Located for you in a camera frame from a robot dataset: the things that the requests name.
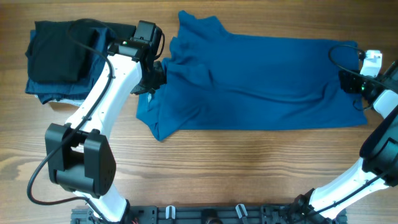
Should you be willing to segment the blue polo shirt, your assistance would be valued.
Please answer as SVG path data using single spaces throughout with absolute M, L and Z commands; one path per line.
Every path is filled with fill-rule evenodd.
M 158 141 L 181 129 L 290 130 L 366 124 L 330 56 L 358 68 L 356 42 L 233 34 L 180 11 L 162 61 L 167 83 L 141 95 L 136 116 Z

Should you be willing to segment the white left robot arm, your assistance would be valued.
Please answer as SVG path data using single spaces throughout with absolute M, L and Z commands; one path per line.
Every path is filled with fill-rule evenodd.
M 158 43 L 116 40 L 84 102 L 63 125 L 45 133 L 49 179 L 85 201 L 97 223 L 122 223 L 129 202 L 113 184 L 116 161 L 108 139 L 129 95 L 154 93 L 165 83 Z

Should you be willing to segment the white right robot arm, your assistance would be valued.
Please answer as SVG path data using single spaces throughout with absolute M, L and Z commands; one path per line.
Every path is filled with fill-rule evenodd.
M 300 195 L 290 206 L 289 223 L 338 223 L 337 216 L 365 196 L 397 186 L 397 62 L 387 69 L 383 84 L 391 84 L 373 103 L 384 120 L 365 140 L 359 159 L 329 184 Z

